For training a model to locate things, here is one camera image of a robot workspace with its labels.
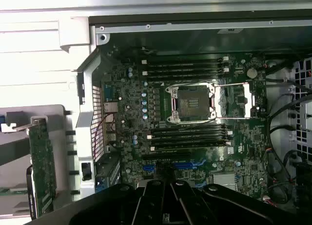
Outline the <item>silver chipset heatsink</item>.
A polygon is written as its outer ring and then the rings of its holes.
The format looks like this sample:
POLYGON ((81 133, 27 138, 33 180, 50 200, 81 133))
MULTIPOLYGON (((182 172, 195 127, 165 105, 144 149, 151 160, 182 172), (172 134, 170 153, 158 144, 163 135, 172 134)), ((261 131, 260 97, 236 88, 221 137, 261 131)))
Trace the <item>silver chipset heatsink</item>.
POLYGON ((228 174, 214 174, 213 175, 214 184, 218 184, 229 188, 231 190, 237 191, 237 185, 235 182, 235 175, 233 173, 228 174))

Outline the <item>black case security latch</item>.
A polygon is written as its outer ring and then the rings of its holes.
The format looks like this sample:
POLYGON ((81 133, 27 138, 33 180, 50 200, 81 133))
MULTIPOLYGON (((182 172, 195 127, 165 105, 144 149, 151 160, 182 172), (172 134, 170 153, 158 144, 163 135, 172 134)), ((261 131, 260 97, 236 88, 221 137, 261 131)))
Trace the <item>black case security latch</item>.
POLYGON ((89 181, 92 179, 92 168, 90 162, 81 163, 82 181, 89 181))

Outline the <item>blue expansion slot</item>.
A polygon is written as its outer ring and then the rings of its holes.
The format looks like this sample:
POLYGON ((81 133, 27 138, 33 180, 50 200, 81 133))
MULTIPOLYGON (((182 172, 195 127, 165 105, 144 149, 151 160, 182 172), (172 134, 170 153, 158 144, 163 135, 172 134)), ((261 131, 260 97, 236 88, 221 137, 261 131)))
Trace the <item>blue expansion slot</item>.
MULTIPOLYGON (((174 167, 176 169, 182 169, 182 170, 186 170, 186 169, 196 169, 199 166, 202 166, 203 164, 193 164, 191 162, 187 162, 187 163, 174 163, 174 167)), ((154 171, 156 168, 155 165, 144 165, 142 167, 142 169, 144 171, 154 171)))

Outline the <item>RAM slot white latches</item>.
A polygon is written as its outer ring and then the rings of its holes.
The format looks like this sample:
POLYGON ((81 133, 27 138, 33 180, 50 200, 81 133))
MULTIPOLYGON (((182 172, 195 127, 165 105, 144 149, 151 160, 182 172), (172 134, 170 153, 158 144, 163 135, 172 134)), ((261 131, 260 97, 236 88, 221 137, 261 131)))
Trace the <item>RAM slot white latches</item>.
POLYGON ((191 136, 201 136, 201 135, 210 135, 210 136, 224 136, 224 135, 233 135, 233 131, 223 131, 223 132, 208 132, 208 133, 195 133, 195 132, 183 132, 177 133, 174 135, 156 135, 153 136, 148 134, 146 136, 147 140, 157 139, 157 138, 171 138, 171 137, 191 137, 191 136))
POLYGON ((143 76, 157 75, 221 75, 228 73, 229 67, 223 68, 153 68, 142 71, 143 76))
POLYGON ((154 143, 150 146, 150 151, 171 151, 171 150, 190 150, 190 149, 202 149, 202 148, 217 148, 230 146, 230 141, 217 140, 197 140, 188 142, 168 142, 168 143, 154 143))
POLYGON ((142 65, 194 65, 194 64, 220 64, 229 62, 229 56, 211 57, 204 56, 155 56, 141 59, 142 65))

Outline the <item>green motherboard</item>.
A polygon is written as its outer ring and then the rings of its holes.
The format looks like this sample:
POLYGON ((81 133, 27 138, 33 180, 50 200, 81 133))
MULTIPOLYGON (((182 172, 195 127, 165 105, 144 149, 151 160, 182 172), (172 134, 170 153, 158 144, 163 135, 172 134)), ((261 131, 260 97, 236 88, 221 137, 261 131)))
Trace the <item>green motherboard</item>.
POLYGON ((101 88, 104 121, 100 132, 110 150, 120 154, 121 181, 138 187, 154 178, 154 171, 144 171, 144 165, 157 163, 203 164, 196 169, 176 169, 178 180, 188 181, 195 188, 214 184, 214 174, 235 175, 237 192, 261 199, 267 186, 266 161, 263 153, 267 146, 266 136, 266 83, 265 63, 252 54, 189 54, 159 55, 133 52, 119 58, 112 66, 102 65, 101 88), (149 82, 142 79, 145 68, 141 59, 155 56, 229 56, 228 77, 212 80, 149 82), (255 68, 257 77, 247 77, 247 70, 255 68), (248 82, 255 97, 250 119, 218 119, 203 124, 175 125, 166 121, 170 115, 170 95, 166 87, 180 83, 209 82, 214 85, 248 82), (149 131, 161 128, 187 128, 203 125, 224 124, 230 126, 233 135, 230 146, 190 150, 150 151, 149 131))

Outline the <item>RAM slot black latches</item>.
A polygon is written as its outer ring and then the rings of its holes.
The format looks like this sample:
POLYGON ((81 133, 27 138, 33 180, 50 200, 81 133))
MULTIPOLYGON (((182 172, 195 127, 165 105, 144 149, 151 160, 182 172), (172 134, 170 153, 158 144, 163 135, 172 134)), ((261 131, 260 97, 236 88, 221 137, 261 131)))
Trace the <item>RAM slot black latches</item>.
POLYGON ((229 74, 173 74, 173 75, 142 75, 142 79, 149 82, 162 81, 195 81, 195 80, 212 80, 228 77, 229 74))
POLYGON ((152 139, 153 146, 161 145, 174 145, 174 144, 189 144, 189 143, 205 143, 205 142, 225 142, 231 140, 228 136, 175 136, 175 137, 163 137, 159 139, 152 139))
POLYGON ((174 135, 177 133, 183 132, 195 132, 195 133, 208 133, 208 132, 223 132, 227 131, 230 128, 228 125, 218 124, 218 125, 203 125, 203 126, 196 126, 196 127, 187 127, 187 128, 161 128, 161 129, 154 129, 149 131, 149 134, 156 136, 156 135, 174 135))
POLYGON ((184 69, 184 68, 209 68, 209 69, 221 69, 229 67, 227 62, 216 61, 204 61, 204 62, 182 62, 182 63, 157 63, 157 64, 143 64, 147 70, 158 69, 184 69))

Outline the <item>thin metal locking lever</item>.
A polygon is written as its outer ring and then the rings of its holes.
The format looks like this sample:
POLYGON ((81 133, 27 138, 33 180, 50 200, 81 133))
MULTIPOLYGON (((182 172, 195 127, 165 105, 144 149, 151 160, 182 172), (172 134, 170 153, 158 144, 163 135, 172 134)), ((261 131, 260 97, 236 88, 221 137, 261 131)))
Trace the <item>thin metal locking lever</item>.
POLYGON ((216 118, 212 118, 208 120, 181 121, 180 119, 174 120, 172 117, 168 117, 166 121, 175 125, 188 125, 188 124, 202 124, 202 123, 214 122, 216 121, 216 118))

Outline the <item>green RAM stick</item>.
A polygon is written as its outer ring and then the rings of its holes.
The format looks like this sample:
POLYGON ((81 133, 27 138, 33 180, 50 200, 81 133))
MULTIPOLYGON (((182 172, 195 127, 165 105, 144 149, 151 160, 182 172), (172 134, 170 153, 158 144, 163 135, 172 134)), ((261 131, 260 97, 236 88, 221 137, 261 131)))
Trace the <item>green RAM stick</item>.
POLYGON ((0 187, 0 196, 24 195, 24 194, 27 194, 27 189, 23 190, 23 189, 0 187))

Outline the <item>CPU socket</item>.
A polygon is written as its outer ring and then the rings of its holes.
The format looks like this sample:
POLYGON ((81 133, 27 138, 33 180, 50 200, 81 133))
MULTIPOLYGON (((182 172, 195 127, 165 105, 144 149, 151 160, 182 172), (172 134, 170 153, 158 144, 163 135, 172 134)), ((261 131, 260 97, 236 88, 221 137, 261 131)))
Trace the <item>CPU socket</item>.
POLYGON ((166 87, 170 95, 170 115, 181 121, 216 118, 214 111, 214 85, 209 82, 180 83, 166 87))

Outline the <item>silver socket cover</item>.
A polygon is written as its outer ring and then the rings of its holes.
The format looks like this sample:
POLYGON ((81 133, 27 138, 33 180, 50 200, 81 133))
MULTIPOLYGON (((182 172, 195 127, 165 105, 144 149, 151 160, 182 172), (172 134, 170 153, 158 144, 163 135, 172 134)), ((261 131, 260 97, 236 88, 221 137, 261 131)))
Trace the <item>silver socket cover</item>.
POLYGON ((248 82, 214 85, 214 111, 218 119, 250 119, 255 97, 248 82))

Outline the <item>silver perforated drive cage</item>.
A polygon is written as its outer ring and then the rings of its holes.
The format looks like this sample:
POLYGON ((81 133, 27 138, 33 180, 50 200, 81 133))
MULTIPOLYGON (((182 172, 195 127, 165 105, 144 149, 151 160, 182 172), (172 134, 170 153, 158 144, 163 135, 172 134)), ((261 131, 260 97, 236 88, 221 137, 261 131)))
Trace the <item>silver perforated drive cage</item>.
MULTIPOLYGON (((295 83, 311 90, 311 92, 305 92, 300 88, 295 88, 296 99, 312 95, 312 56, 295 63, 292 79, 295 83)), ((301 152, 304 160, 312 162, 312 99, 296 105, 295 108, 297 112, 296 148, 301 152)))

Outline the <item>black open PC case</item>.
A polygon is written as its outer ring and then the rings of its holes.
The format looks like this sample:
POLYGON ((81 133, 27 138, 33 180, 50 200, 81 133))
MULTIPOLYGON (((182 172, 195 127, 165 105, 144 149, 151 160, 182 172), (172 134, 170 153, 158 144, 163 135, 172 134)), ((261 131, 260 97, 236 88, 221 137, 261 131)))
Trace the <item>black open PC case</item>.
MULTIPOLYGON (((312 17, 255 14, 244 17, 221 13, 209 19, 192 20, 119 17, 113 21, 111 17, 92 17, 90 27, 95 48, 77 69, 80 112, 75 132, 83 199, 123 183, 120 154, 108 149, 100 132, 105 119, 100 82, 102 65, 112 66, 120 57, 133 52, 144 55, 248 53, 265 63, 267 146, 263 160, 267 162, 268 181, 261 199, 270 199, 291 213, 311 210, 312 162, 304 160, 296 148, 295 106, 312 99, 312 95, 295 98, 295 88, 311 90, 295 83, 292 74, 296 62, 312 56, 312 17), (244 30, 238 34, 217 33, 226 28, 244 30), (84 162, 91 163, 89 181, 82 181, 84 162)), ((144 187, 148 181, 138 187, 144 187)))

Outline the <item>white case wall sticker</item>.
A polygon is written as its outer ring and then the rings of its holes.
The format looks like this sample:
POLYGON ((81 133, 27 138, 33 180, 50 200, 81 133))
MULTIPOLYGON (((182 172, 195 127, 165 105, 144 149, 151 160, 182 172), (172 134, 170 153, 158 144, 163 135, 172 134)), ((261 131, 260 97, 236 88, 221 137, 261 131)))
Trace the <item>white case wall sticker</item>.
POLYGON ((220 29, 217 33, 218 34, 238 34, 241 31, 243 31, 243 28, 226 28, 226 29, 220 29))

